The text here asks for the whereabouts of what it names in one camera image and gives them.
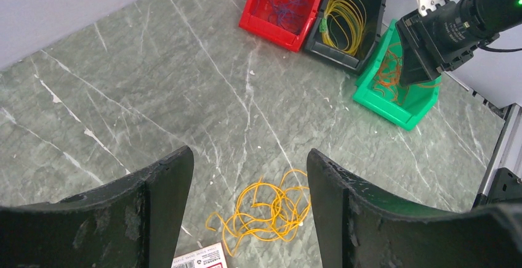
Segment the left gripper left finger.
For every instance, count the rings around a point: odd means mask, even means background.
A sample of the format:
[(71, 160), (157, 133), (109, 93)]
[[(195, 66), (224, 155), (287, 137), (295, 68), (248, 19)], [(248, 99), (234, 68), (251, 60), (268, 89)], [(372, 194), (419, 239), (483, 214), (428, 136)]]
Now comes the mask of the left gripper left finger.
[(195, 162), (183, 146), (56, 203), (1, 208), (2, 267), (170, 267)]

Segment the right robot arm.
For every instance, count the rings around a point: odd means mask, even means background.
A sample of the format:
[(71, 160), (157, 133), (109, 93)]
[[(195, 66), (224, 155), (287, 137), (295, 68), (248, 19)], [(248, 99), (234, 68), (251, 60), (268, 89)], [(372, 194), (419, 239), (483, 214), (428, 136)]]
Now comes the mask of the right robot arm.
[(396, 22), (403, 48), (400, 84), (428, 83), (491, 48), (499, 34), (521, 24), (521, 0), (416, 0)]

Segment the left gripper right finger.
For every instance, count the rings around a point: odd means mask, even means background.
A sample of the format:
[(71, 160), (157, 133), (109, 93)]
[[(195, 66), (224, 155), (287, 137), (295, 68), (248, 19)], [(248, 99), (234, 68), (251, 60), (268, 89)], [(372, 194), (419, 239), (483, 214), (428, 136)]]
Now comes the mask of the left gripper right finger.
[(323, 267), (520, 267), (521, 205), (453, 213), (390, 193), (310, 150)]

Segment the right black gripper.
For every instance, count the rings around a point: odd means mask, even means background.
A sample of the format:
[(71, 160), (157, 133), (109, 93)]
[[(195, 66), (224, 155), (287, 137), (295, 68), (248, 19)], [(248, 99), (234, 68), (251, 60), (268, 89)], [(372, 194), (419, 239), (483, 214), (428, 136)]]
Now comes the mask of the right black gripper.
[(473, 57), (475, 41), (465, 30), (459, 9), (458, 3), (450, 2), (426, 17), (413, 10), (397, 22), (403, 47), (402, 86), (433, 81)]

